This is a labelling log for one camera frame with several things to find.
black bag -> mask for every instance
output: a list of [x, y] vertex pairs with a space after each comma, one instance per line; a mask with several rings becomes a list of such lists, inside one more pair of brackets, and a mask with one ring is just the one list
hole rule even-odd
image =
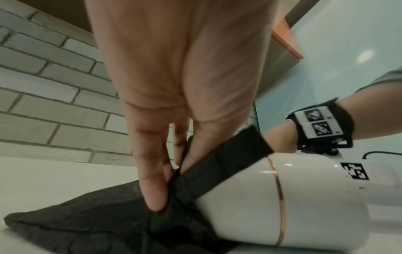
[[185, 174], [177, 170], [168, 204], [158, 213], [147, 209], [135, 181], [4, 221], [26, 240], [61, 254], [227, 253], [237, 243], [219, 239], [193, 201], [271, 153], [254, 128], [242, 131]]

table surface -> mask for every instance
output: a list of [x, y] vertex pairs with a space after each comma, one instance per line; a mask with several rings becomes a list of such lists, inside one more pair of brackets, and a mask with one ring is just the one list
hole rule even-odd
[[[133, 167], [0, 157], [0, 217], [62, 203], [138, 179]], [[353, 254], [402, 253], [402, 208], [369, 205], [371, 233]], [[1, 254], [46, 254], [0, 224]], [[241, 244], [229, 254], [334, 253]]]

person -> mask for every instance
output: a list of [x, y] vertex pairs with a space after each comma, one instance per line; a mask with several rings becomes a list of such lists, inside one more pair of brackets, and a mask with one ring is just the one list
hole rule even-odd
[[[402, 133], [402, 67], [384, 74], [337, 104], [353, 119], [353, 140]], [[266, 132], [264, 139], [275, 152], [294, 153], [298, 141], [296, 125], [286, 120]]]
[[173, 173], [174, 124], [181, 164], [194, 121], [188, 170], [233, 136], [253, 105], [276, 0], [86, 0], [102, 58], [117, 87], [148, 207], [159, 211]]

human hand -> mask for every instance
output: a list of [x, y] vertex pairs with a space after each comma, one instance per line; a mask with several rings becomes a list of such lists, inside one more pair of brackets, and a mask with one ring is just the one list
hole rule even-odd
[[87, 0], [116, 85], [145, 201], [167, 202], [166, 140], [174, 123], [180, 164], [189, 118], [194, 137], [182, 171], [233, 136], [255, 98], [275, 0]]
[[295, 153], [297, 151], [299, 137], [296, 124], [291, 120], [270, 129], [263, 137], [276, 153]]

rose gold stripe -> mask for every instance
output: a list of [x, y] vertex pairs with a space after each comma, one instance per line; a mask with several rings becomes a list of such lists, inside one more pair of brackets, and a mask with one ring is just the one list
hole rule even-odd
[[283, 199], [283, 191], [281, 187], [281, 182], [279, 181], [278, 172], [276, 171], [275, 165], [271, 161], [270, 158], [267, 158], [269, 165], [271, 166], [273, 177], [275, 178], [276, 187], [278, 188], [279, 194], [279, 209], [281, 211], [281, 231], [279, 233], [278, 241], [276, 242], [275, 246], [280, 246], [283, 243], [283, 239], [285, 238], [286, 232], [286, 223], [287, 223], [287, 216], [286, 216], [286, 207], [285, 207], [285, 200]]

